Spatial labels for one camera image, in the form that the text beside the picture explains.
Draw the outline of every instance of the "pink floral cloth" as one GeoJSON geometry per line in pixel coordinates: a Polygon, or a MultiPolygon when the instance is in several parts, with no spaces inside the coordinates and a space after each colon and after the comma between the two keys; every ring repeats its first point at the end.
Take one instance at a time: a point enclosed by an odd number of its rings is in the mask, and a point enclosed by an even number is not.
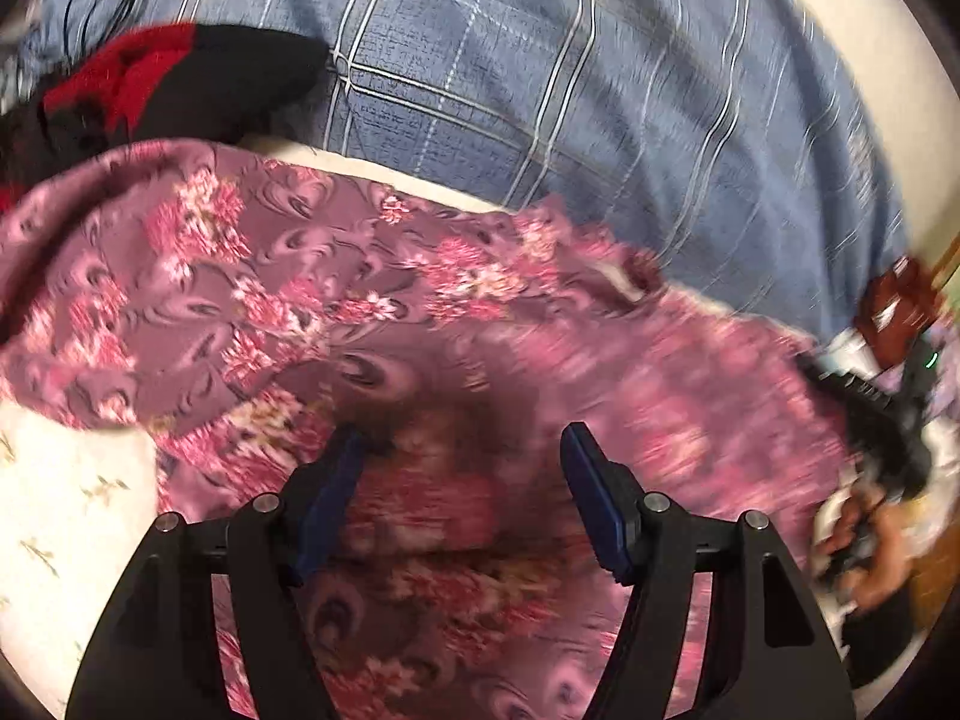
{"type": "MultiPolygon", "coordinates": [[[[570,420],[696,514],[769,512],[798,560],[847,459],[793,365],[801,341],[702,310],[555,202],[468,214],[236,148],[143,143],[0,220],[0,300],[3,394],[68,425],[145,426],[160,507],[191,520],[279,488],[340,420],[391,440],[299,599],[344,720],[583,714],[627,591],[563,483],[570,420]]],[[[698,584],[674,709],[706,599],[698,584]]],[[[229,694],[253,714],[221,616],[229,694]]]]}

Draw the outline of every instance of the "blue plaid fabric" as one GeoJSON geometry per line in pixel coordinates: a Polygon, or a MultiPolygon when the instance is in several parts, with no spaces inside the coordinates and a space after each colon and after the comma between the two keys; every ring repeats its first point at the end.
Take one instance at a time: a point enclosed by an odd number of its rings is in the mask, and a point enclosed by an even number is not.
{"type": "MultiPolygon", "coordinates": [[[[67,1],[47,0],[31,55],[56,55],[67,1]]],[[[76,0],[72,40],[96,1],[76,0]]],[[[820,338],[904,251],[861,99],[791,0],[141,0],[137,13],[322,37],[334,66],[278,134],[509,210],[556,191],[670,277],[820,338]]]]}

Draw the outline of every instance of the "brown leather object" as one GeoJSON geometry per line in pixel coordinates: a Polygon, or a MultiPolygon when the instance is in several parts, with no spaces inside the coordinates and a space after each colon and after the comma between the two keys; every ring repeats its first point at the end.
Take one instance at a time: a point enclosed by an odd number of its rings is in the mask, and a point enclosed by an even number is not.
{"type": "Polygon", "coordinates": [[[853,326],[887,370],[906,359],[915,338],[937,319],[942,302],[930,273],[904,256],[867,285],[853,326]]]}

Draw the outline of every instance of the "floral fabric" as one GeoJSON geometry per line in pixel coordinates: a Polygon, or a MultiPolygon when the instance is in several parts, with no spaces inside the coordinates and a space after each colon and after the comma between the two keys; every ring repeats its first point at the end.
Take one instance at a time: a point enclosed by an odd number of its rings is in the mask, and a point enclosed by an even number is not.
{"type": "MultiPolygon", "coordinates": [[[[690,511],[769,512],[798,559],[847,459],[793,365],[805,341],[703,310],[557,202],[469,214],[143,143],[0,220],[0,299],[6,394],[71,426],[145,426],[160,509],[217,517],[275,490],[338,421],[390,440],[299,599],[344,720],[582,715],[627,593],[560,474],[570,420],[690,511]]],[[[674,709],[706,599],[698,584],[674,709]]],[[[253,713],[223,598],[219,617],[230,696],[253,713]]]]}

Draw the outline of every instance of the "silver screw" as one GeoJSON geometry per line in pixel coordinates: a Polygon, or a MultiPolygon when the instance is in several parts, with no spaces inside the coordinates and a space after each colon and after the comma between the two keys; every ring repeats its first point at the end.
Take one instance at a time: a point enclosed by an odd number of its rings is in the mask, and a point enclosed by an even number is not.
{"type": "Polygon", "coordinates": [[[277,506],[280,505],[280,498],[273,493],[263,493],[262,495],[257,495],[253,499],[253,509],[256,509],[261,514],[270,514],[277,506]]]}
{"type": "Polygon", "coordinates": [[[176,512],[165,512],[165,514],[160,514],[160,516],[154,520],[154,527],[157,528],[160,533],[170,533],[170,531],[178,525],[179,516],[176,512]]]}
{"type": "Polygon", "coordinates": [[[750,511],[747,512],[747,517],[744,517],[744,519],[747,520],[747,524],[755,531],[762,531],[770,524],[770,517],[767,517],[763,512],[757,512],[756,509],[750,509],[750,511]]]}
{"type": "Polygon", "coordinates": [[[651,512],[665,512],[670,508],[670,499],[663,493],[647,493],[643,496],[643,504],[651,512]]]}

